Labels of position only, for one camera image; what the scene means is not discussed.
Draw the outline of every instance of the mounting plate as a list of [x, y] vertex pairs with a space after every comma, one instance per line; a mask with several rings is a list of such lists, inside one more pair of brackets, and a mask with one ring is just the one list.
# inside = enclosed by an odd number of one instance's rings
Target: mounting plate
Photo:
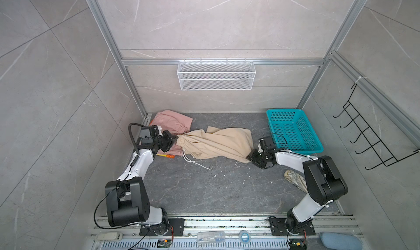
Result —
[[[272, 235], [287, 235], [286, 229], [286, 218], [273, 218], [268, 219], [270, 222], [270, 229]], [[304, 228], [306, 230], [306, 235], [315, 235], [315, 230], [312, 225], [312, 221], [308, 222], [307, 226]]]
[[[185, 219], [176, 218], [176, 219], [168, 219], [169, 225], [173, 227], [173, 236], [182, 236], [184, 234], [184, 223]], [[153, 233], [148, 233], [149, 227], [148, 226], [140, 226], [140, 236], [154, 236]]]

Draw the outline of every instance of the white wire basket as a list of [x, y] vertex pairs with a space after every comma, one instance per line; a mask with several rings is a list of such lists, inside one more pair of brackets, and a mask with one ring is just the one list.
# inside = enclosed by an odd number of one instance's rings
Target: white wire basket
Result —
[[181, 90], [251, 90], [255, 78], [252, 61], [180, 61]]

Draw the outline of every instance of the vent grille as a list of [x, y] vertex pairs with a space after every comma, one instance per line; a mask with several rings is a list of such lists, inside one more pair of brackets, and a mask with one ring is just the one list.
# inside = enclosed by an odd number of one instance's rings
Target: vent grille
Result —
[[[158, 239], [150, 239], [146, 242], [140, 242], [136, 248], [147, 248], [149, 250], [164, 250], [166, 248], [157, 247]], [[100, 250], [125, 250], [138, 242], [137, 239], [123, 239], [119, 242], [103, 242]], [[226, 239], [223, 243], [197, 244], [196, 238], [175, 239], [169, 249], [173, 250], [223, 250], [223, 249], [288, 249], [285, 238], [251, 238], [247, 245], [239, 242], [238, 239]]]

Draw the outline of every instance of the robotic arm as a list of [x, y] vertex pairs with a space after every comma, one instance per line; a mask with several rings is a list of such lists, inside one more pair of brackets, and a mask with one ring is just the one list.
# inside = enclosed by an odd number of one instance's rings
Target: robotic arm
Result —
[[259, 139], [259, 150], [252, 150], [247, 159], [261, 169], [284, 165], [304, 174], [307, 195], [287, 212], [286, 228], [299, 234], [324, 207], [342, 195], [348, 188], [334, 161], [329, 156], [305, 156], [290, 150], [278, 149], [271, 137]]
[[152, 226], [153, 231], [167, 232], [168, 217], [163, 208], [150, 206], [143, 178], [158, 150], [168, 151], [176, 136], [169, 131], [161, 132], [160, 126], [140, 128], [140, 137], [134, 142], [133, 157], [130, 164], [117, 180], [105, 186], [108, 223], [110, 226], [144, 224]]

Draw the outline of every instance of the patterned slipper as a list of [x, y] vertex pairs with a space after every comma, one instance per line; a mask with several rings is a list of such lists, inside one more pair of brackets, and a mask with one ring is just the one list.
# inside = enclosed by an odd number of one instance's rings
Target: patterned slipper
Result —
[[294, 186], [299, 188], [300, 190], [304, 192], [308, 192], [308, 189], [306, 188], [306, 181], [305, 178], [303, 178], [300, 174], [298, 174], [295, 171], [292, 170], [286, 170], [284, 172], [284, 178], [291, 182]]

